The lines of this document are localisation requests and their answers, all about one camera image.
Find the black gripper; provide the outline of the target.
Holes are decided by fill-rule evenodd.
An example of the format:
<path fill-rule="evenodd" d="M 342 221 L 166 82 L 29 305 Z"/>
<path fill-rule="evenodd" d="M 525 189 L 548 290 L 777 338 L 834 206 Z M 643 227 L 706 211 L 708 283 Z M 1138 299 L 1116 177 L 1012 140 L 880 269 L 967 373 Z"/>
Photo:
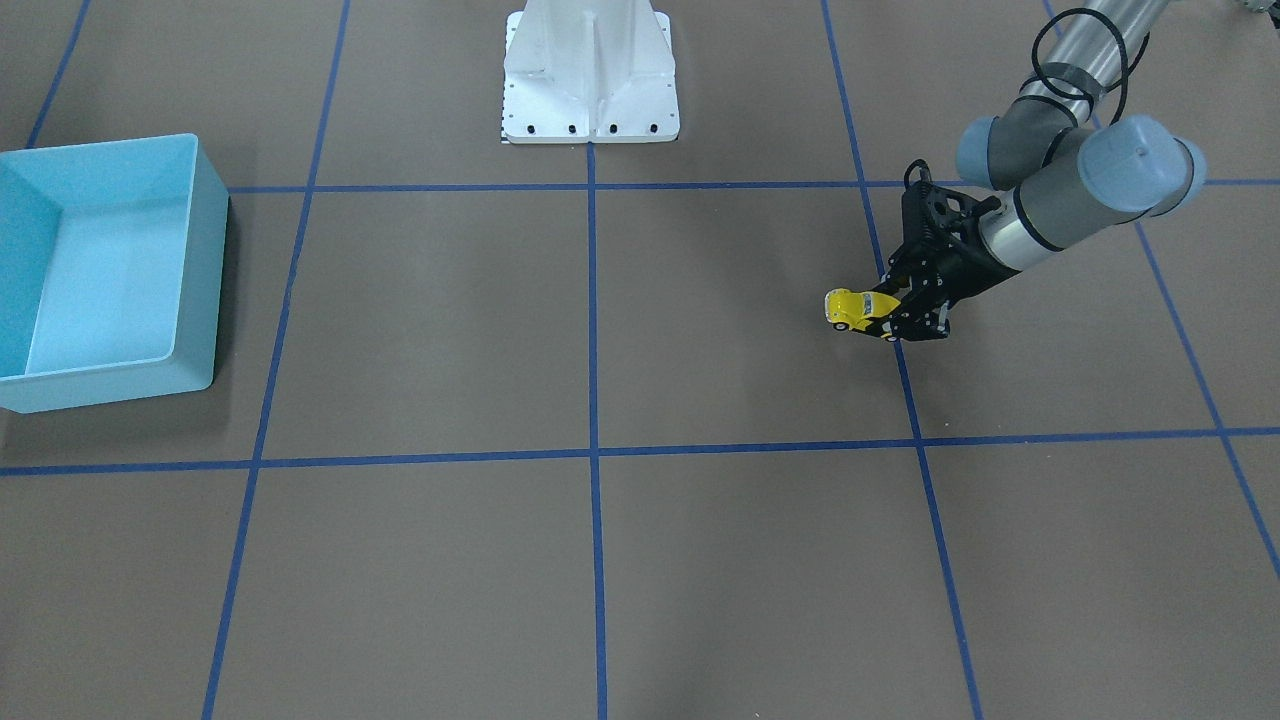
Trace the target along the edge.
<path fill-rule="evenodd" d="M 893 340 L 947 340 L 951 305 L 1019 274 L 989 251 L 982 234 L 923 234 L 915 243 L 891 255 L 876 286 L 877 293 L 901 297 L 884 319 L 884 332 Z"/>

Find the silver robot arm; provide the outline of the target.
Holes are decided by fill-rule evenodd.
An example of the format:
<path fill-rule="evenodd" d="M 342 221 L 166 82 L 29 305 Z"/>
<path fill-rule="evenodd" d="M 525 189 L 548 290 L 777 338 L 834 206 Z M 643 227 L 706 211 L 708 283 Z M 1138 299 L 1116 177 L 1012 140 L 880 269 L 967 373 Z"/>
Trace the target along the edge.
<path fill-rule="evenodd" d="M 923 160 L 904 173 L 902 243 L 879 283 L 826 295 L 837 331 L 943 340 L 950 314 L 1093 234 L 1165 217 L 1203 187 L 1207 161 L 1153 117 L 1125 115 L 1129 83 L 1164 1 L 1088 1 L 1059 13 L 1065 31 L 1001 117 L 965 128 L 955 165 L 977 199 L 936 183 Z"/>

